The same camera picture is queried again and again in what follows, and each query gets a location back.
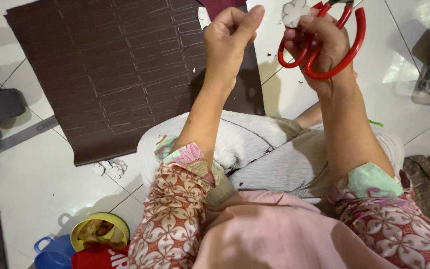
blue handle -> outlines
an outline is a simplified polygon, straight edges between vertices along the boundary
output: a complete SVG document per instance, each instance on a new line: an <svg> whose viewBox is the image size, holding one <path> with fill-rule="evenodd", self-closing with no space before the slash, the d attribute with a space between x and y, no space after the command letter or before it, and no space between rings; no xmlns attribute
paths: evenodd
<svg viewBox="0 0 430 269"><path fill-rule="evenodd" d="M51 237L46 236L43 237L41 239L39 239L35 244L34 244L34 251L36 251L37 254L41 253L41 250L39 249L39 244L43 241L43 240L47 240L49 243L53 240Z"/></svg>

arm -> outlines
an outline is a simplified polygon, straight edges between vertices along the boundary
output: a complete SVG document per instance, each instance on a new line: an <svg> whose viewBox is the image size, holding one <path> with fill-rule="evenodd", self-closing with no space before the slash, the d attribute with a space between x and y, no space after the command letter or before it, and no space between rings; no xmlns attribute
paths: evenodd
<svg viewBox="0 0 430 269"><path fill-rule="evenodd" d="M229 8L206 29L204 85L178 140L163 136L157 142L157 153L170 154L155 173L144 202L144 219L131 239L131 269L193 266L205 220L205 198L216 182L211 167L220 115L263 13L261 6L247 14Z"/></svg>
<svg viewBox="0 0 430 269"><path fill-rule="evenodd" d="M300 21L301 28L323 41L314 63L316 72L338 64L348 50L346 31L338 30L334 23L330 16L305 16ZM299 41L304 41L301 32L288 29L285 38L289 39L285 47L296 55ZM369 126L352 64L330 80L306 79L320 100L334 179L328 195L336 202L340 221L396 267L430 268L430 220L392 179L393 168ZM368 164L369 173L364 173L366 166L360 166L366 163L378 168Z"/></svg>
<svg viewBox="0 0 430 269"><path fill-rule="evenodd" d="M308 15L300 20L300 29L317 34L317 40L322 41L322 51L314 63L316 72L323 73L336 66L349 49L346 30L339 30L335 22L329 15L323 18ZM305 36L300 29L285 32L285 47L294 56L304 44ZM355 76L352 63L329 80L305 76L320 101L331 176L337 180L360 165L374 163L393 177L391 163L369 126Z"/></svg>
<svg viewBox="0 0 430 269"><path fill-rule="evenodd" d="M253 42L265 9L256 6L248 14L236 8L221 12L205 31L207 69L202 90L194 102L177 144L195 142L212 166L215 140L223 106L236 82L245 47Z"/></svg>

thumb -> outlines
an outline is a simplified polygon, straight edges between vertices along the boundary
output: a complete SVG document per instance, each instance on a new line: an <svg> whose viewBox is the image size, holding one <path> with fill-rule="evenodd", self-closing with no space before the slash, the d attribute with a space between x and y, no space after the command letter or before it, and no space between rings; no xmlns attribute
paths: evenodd
<svg viewBox="0 0 430 269"><path fill-rule="evenodd" d="M233 34L233 38L237 42L247 44L254 36L255 31L260 26L263 15L265 14L265 8L258 5L250 10L242 20L242 23L236 29Z"/></svg>

scissors handle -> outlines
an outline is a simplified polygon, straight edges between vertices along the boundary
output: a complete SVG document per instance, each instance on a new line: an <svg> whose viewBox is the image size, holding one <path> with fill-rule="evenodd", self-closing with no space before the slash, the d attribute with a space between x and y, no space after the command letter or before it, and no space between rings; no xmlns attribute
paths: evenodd
<svg viewBox="0 0 430 269"><path fill-rule="evenodd" d="M323 2L319 2L316 5L314 5L313 8L314 9L320 9L320 11L318 12L318 17L322 17L322 16L326 15L328 10L331 9L331 5L328 3L323 5ZM281 64L281 66L283 66L285 68L295 68L295 67L299 66L301 64L301 62L306 58L306 55L308 54L308 49L310 48L313 40L314 40L314 35L308 33L306 40L305 40L305 43L303 45L302 51L300 52L298 57L295 59L294 62L287 63L285 61L285 59L283 58L283 53L285 52L285 41L286 41L286 39L282 38L281 43L279 44L279 47L278 47L278 62Z"/></svg>
<svg viewBox="0 0 430 269"><path fill-rule="evenodd" d="M351 11L347 11L347 8L348 6L346 6L343 15L347 12L351 14L353 8L350 7ZM355 15L356 15L356 24L357 24L356 38L353 43L353 46L346 53L346 56L344 56L343 60L341 60L341 62L337 66L335 66L333 69L329 70L326 73L314 73L312 71L312 65L314 60L320 55L320 52L321 52L321 46L318 45L315 48L314 52L306 61L305 73L307 76L318 80L329 79L329 78L332 78L333 76L336 76L339 72L344 70L346 66L348 66L352 62L352 60L355 58L356 54L358 53L359 49L361 48L361 44L363 43L364 36L366 33L366 16L364 13L364 9L363 8L357 9L355 11ZM344 23L346 23L346 21L347 19L343 20L343 17L342 17L342 19L338 21L336 26L339 25L342 28Z"/></svg>
<svg viewBox="0 0 430 269"><path fill-rule="evenodd" d="M330 2L327 2L326 4L323 5L322 2L319 2L316 5L314 5L313 8L320 10L318 12L318 17L324 17L331 9L331 4ZM341 18L338 20L336 24L336 27L338 29L342 29L344 27L349 17L351 16L352 12L353 12L352 5L346 5L344 7L343 15L341 16ZM365 17L364 9L363 8L357 9L355 12L355 15L356 15L356 23L357 23L356 38L353 46L348 51L348 53L343 58L343 60L336 67L334 67L327 73L323 73L323 74L314 73L312 71L312 65L314 60L318 58L322 48L321 44L319 44L314 48L314 52L311 54L311 56L308 58L306 62L305 73L307 76L313 79L320 79L320 80L331 78L337 75L339 72L341 72L344 68L346 68L346 66L348 66L351 63L351 61L355 58L357 52L361 48L361 45L363 43L364 36L366 33L366 17ZM309 48L311 47L313 40L314 40L314 35L308 34L307 39L305 40L305 43L303 45L302 51L298 55L297 59L292 63L287 63L283 58L283 52L285 50L285 38L283 38L278 48L278 62L285 68L297 67L306 58L306 55L308 53Z"/></svg>

blue plastic container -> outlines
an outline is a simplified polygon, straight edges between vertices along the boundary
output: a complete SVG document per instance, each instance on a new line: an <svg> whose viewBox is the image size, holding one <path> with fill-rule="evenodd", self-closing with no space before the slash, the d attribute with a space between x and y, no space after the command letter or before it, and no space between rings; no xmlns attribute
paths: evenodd
<svg viewBox="0 0 430 269"><path fill-rule="evenodd" d="M49 243L42 249L39 249L39 244L42 241ZM62 235L55 239L44 237L39 239L34 244L34 251L37 256L34 259L36 269L71 269L71 257L75 250L71 244L70 235Z"/></svg>

